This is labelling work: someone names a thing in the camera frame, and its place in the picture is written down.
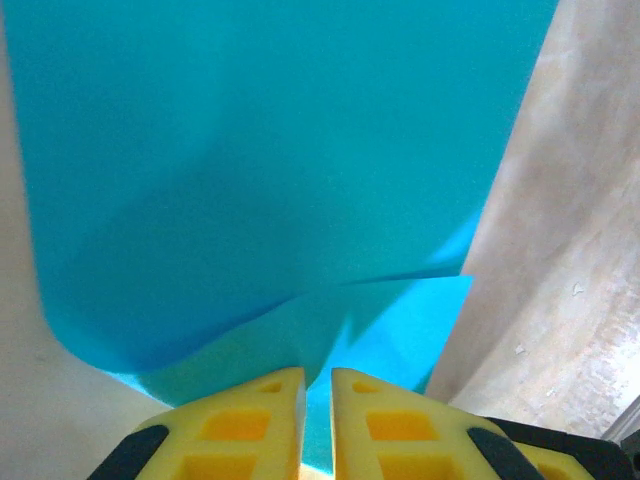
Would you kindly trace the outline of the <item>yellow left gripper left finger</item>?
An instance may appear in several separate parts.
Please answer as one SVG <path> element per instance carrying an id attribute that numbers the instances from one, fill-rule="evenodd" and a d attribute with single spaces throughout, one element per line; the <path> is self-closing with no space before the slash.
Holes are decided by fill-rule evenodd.
<path id="1" fill-rule="evenodd" d="M 281 369 L 146 420 L 90 476 L 296 479 L 305 414 L 303 369 Z"/>

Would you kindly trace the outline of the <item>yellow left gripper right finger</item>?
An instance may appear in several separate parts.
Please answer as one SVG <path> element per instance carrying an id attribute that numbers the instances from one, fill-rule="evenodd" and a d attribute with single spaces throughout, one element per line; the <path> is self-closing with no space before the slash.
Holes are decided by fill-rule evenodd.
<path id="1" fill-rule="evenodd" d="M 337 479 L 588 479 L 568 454 L 357 370 L 331 373 Z"/>

